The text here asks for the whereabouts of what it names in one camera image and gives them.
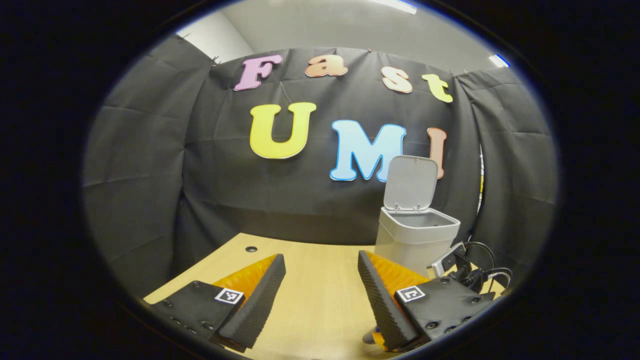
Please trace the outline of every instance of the ceiling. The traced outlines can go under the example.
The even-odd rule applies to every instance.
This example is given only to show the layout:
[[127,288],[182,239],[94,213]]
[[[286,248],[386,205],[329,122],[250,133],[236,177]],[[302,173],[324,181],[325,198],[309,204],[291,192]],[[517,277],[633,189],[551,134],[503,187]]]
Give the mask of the ceiling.
[[433,10],[415,15],[368,0],[244,0],[222,12],[256,52],[354,47],[396,54],[442,70],[489,69],[495,50]]

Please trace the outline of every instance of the orange letter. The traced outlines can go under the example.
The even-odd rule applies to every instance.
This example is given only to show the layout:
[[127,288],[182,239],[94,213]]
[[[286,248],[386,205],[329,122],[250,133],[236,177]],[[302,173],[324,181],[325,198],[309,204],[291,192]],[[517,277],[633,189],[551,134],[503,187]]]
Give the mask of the orange letter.
[[427,134],[431,139],[431,155],[429,157],[438,163],[438,178],[444,176],[444,169],[442,168],[442,155],[444,153],[444,140],[447,139],[447,133],[437,127],[430,127],[427,129]]
[[413,91],[413,86],[407,81],[409,75],[403,70],[395,67],[385,66],[382,68],[382,82],[391,90],[409,94]]
[[331,75],[340,76],[347,73],[349,69],[344,67],[344,59],[338,55],[320,55],[309,60],[309,67],[305,74],[310,78],[320,78]]

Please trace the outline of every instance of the screw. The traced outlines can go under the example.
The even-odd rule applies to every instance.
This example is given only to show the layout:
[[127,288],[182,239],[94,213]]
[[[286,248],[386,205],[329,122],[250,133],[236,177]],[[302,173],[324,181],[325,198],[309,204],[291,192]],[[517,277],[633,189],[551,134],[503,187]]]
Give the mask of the screw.
[[209,324],[208,322],[202,322],[202,326],[203,326],[205,329],[207,329],[207,330],[213,330],[213,329],[215,329],[215,328],[213,327],[213,325]]

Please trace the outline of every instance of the ceiling light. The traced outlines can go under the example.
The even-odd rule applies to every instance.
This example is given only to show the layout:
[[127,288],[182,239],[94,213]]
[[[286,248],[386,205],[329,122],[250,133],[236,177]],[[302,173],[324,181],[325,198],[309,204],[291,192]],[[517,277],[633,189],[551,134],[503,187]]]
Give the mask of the ceiling light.
[[412,15],[415,15],[415,13],[418,11],[418,8],[416,6],[406,3],[402,0],[369,0],[369,1],[382,4],[382,5],[391,6],[392,8],[402,10],[404,12],[408,12]]
[[491,60],[491,62],[497,67],[509,67],[509,63],[504,61],[504,59],[498,54],[489,56],[489,60]]

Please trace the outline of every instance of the foam letter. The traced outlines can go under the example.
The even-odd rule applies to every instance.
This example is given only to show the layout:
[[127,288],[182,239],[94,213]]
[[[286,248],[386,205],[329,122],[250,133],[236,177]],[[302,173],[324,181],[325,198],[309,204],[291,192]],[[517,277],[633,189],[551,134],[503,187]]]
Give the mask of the foam letter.
[[357,121],[337,120],[331,127],[338,132],[338,159],[335,169],[329,173],[333,180],[352,181],[356,178],[358,174],[351,166],[353,155],[365,180],[371,178],[376,165],[381,161],[382,166],[376,177],[382,182],[387,181],[391,159],[402,155],[402,140],[406,134],[402,126],[382,126],[373,144]]
[[391,90],[405,94],[409,94],[413,90],[413,86],[407,81],[409,75],[403,70],[385,66],[382,68],[382,76],[382,82]]
[[325,75],[340,76],[349,69],[344,67],[344,59],[338,55],[320,55],[309,60],[309,67],[305,74],[311,78],[319,78]]
[[264,56],[262,58],[255,58],[245,60],[244,71],[240,77],[240,82],[234,88],[235,91],[254,89],[260,86],[261,82],[258,80],[258,75],[262,79],[265,79],[271,73],[273,64],[279,64],[282,62],[282,55]]
[[447,133],[437,127],[427,129],[427,134],[431,139],[431,155],[429,157],[438,163],[438,179],[444,176],[442,168],[442,156],[444,154],[444,140],[447,139]]
[[449,85],[445,81],[440,80],[436,74],[422,75],[422,78],[429,81],[429,89],[436,99],[444,102],[453,101],[453,97],[444,92],[444,88],[448,88]]
[[273,119],[280,112],[280,105],[267,104],[251,109],[253,124],[249,144],[253,152],[267,159],[286,159],[296,155],[307,144],[309,116],[316,109],[311,102],[295,102],[289,105],[293,112],[291,137],[285,142],[275,142],[271,138]]

